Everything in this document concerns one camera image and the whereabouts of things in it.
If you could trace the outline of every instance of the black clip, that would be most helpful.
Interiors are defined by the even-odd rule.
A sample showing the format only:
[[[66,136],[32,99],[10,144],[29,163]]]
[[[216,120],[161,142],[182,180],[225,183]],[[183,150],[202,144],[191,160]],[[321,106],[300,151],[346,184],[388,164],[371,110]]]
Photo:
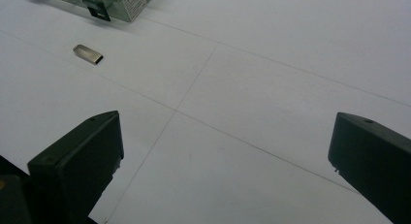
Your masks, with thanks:
[[[111,21],[107,9],[102,2],[95,2],[92,0],[82,0],[82,2],[87,6],[87,9],[92,16],[105,21]]]

